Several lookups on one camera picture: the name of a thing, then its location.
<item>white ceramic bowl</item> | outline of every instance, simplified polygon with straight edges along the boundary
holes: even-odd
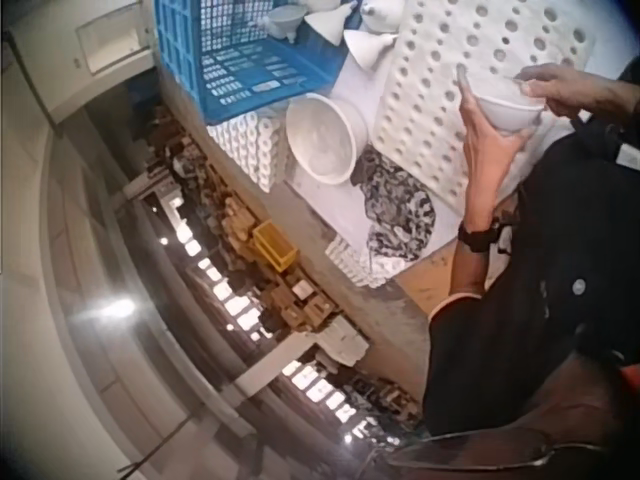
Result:
[[[313,178],[329,185],[349,179],[368,140],[356,107],[309,93],[291,102],[286,121],[293,155]]]
[[[475,72],[467,78],[478,105],[498,130],[513,133],[531,127],[544,110],[544,99],[527,97],[514,80]]]

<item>blue plastic crate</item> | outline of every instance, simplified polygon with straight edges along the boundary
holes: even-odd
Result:
[[[287,98],[331,87],[348,50],[305,22],[296,43],[251,22],[287,0],[154,0],[162,59],[215,125]],[[360,26],[356,11],[347,28]]]

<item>button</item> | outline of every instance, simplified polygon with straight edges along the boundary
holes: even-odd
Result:
[[[579,278],[578,280],[573,282],[572,289],[573,289],[574,295],[582,295],[584,291],[587,289],[587,282]]]

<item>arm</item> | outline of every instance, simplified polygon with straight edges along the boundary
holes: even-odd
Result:
[[[458,69],[458,86],[462,94],[460,114],[467,128],[464,153],[469,168],[463,224],[468,232],[481,232],[491,226],[498,189],[516,153],[533,132],[523,131],[508,137],[501,135],[478,107],[464,69]],[[474,253],[458,242],[453,256],[449,294],[484,294],[488,270],[489,252]]]

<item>black watch strap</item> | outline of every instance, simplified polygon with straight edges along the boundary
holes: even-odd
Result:
[[[500,238],[500,222],[493,219],[488,230],[483,232],[467,232],[464,222],[458,228],[458,240],[464,243],[473,253],[486,253],[491,248],[491,244],[496,243]]]

